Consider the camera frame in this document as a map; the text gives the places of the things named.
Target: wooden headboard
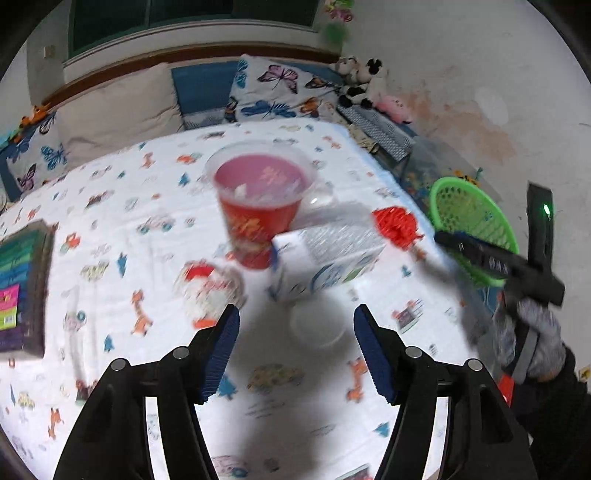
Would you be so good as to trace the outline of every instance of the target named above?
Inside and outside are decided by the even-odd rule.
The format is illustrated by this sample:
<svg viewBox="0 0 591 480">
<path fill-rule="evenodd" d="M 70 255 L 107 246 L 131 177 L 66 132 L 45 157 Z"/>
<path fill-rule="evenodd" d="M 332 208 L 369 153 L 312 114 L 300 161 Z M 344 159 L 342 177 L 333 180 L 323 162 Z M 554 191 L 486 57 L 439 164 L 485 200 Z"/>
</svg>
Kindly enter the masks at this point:
<svg viewBox="0 0 591 480">
<path fill-rule="evenodd" d="M 144 70 L 158 63 L 180 63 L 193 60 L 214 59 L 219 57 L 239 57 L 242 54 L 272 58 L 334 63 L 339 56 L 335 53 L 316 48 L 297 47 L 273 43 L 221 43 L 193 47 L 160 50 L 138 57 L 114 63 L 95 72 L 91 72 L 74 82 L 68 83 L 43 100 L 44 105 L 55 106 L 83 93 L 101 83 Z"/>
</svg>

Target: beige pillow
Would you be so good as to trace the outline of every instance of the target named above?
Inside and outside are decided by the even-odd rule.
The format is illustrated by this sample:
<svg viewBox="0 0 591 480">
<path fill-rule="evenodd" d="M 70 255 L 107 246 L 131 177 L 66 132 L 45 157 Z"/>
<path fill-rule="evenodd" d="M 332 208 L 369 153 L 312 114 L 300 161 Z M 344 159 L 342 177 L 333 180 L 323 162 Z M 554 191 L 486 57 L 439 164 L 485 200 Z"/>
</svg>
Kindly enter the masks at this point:
<svg viewBox="0 0 591 480">
<path fill-rule="evenodd" d="M 58 109 L 68 170 L 142 141 L 184 130 L 167 63 L 99 87 Z"/>
</svg>

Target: screw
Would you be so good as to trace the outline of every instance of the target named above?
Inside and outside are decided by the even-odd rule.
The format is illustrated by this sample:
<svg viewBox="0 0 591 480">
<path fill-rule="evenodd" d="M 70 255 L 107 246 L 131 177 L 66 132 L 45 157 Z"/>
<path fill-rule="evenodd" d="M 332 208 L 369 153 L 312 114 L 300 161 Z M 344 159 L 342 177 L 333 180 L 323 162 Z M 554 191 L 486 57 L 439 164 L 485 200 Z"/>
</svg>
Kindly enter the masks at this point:
<svg viewBox="0 0 591 480">
<path fill-rule="evenodd" d="M 125 360 L 123 358 L 116 358 L 111 362 L 111 368 L 116 372 L 123 370 L 125 368 Z"/>
<path fill-rule="evenodd" d="M 408 346 L 404 351 L 410 358 L 419 358 L 423 351 L 417 346 Z"/>
<path fill-rule="evenodd" d="M 474 370 L 475 372 L 479 372 L 482 370 L 482 363 L 480 360 L 476 360 L 475 358 L 470 358 L 468 360 L 468 368 L 470 370 Z"/>
<path fill-rule="evenodd" d="M 173 357 L 181 360 L 189 355 L 189 349 L 185 346 L 178 346 L 173 350 Z"/>
</svg>

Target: pink plush toy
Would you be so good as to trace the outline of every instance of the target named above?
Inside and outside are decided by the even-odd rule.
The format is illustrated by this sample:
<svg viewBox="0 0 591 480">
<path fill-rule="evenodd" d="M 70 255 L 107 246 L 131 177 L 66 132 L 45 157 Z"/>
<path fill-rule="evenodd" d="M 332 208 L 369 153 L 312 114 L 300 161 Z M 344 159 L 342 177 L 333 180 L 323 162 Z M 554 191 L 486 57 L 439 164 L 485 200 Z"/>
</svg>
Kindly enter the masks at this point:
<svg viewBox="0 0 591 480">
<path fill-rule="evenodd" d="M 388 115 L 392 122 L 396 122 L 397 124 L 412 123 L 413 119 L 410 110 L 400 99 L 394 95 L 387 95 L 386 93 L 380 93 L 377 97 L 374 100 L 374 108 Z"/>
</svg>

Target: glove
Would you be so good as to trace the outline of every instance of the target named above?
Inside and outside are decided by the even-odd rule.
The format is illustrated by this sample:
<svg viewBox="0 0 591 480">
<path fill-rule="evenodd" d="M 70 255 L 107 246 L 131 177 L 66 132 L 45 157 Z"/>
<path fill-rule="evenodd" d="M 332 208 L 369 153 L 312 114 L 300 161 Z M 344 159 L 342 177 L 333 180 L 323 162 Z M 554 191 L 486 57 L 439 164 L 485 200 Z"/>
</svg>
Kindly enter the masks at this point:
<svg viewBox="0 0 591 480">
<path fill-rule="evenodd" d="M 566 349 L 560 337 L 560 325 L 554 313 L 536 301 L 525 298 L 517 304 L 517 315 L 539 334 L 538 345 L 527 369 L 530 378 L 548 381 L 560 373 L 566 359 Z M 515 358 L 515 322 L 500 301 L 493 315 L 495 354 L 503 368 Z"/>
</svg>

